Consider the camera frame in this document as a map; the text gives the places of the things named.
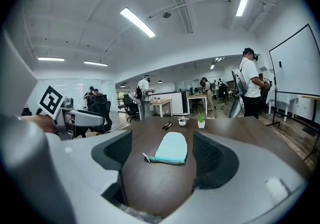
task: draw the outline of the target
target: black and white square marker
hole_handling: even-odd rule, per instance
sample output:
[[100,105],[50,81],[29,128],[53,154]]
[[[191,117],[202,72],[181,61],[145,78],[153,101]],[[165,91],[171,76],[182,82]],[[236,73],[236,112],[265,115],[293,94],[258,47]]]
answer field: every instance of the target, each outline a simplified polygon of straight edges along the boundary
[[50,85],[46,89],[38,105],[42,108],[50,117],[56,119],[59,109],[63,103],[63,96],[53,89]]

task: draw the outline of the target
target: black marker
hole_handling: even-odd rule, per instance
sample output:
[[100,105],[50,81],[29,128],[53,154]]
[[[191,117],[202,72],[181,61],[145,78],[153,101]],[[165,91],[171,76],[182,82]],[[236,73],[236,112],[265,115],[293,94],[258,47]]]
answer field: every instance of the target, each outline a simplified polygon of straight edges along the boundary
[[165,131],[168,130],[170,126],[172,126],[172,123],[170,123],[170,124],[168,125],[168,127],[165,128],[164,130],[165,130]]
[[166,128],[170,124],[171,124],[171,122],[169,121],[164,127],[162,127],[162,129]]

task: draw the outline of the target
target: light blue fabric pouch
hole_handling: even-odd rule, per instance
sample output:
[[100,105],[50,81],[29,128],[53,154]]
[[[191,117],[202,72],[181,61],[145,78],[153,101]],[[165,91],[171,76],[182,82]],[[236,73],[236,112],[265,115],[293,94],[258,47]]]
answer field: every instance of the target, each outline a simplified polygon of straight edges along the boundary
[[162,162],[171,165],[183,165],[187,156],[186,138],[179,132],[168,132],[155,153],[148,156],[142,153],[149,162]]

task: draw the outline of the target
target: potted plant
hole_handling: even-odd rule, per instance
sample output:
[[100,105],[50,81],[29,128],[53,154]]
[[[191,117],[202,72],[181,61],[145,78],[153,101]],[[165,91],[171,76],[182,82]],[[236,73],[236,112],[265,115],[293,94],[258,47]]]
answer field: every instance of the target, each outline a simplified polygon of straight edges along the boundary
[[199,129],[205,128],[205,124],[206,124],[205,117],[204,117],[204,114],[201,112],[198,115],[198,127],[199,127]]
[[178,121],[179,121],[179,125],[180,126],[185,126],[187,123],[187,120],[189,120],[189,118],[186,118],[184,116],[180,116],[178,117]]

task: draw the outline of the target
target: black backpack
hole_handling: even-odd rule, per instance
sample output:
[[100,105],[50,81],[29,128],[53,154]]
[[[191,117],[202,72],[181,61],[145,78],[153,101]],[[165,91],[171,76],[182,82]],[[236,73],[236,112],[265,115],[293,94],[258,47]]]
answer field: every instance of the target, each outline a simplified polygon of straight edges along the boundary
[[140,89],[139,86],[135,90],[135,98],[140,100],[140,101],[142,99],[142,90]]

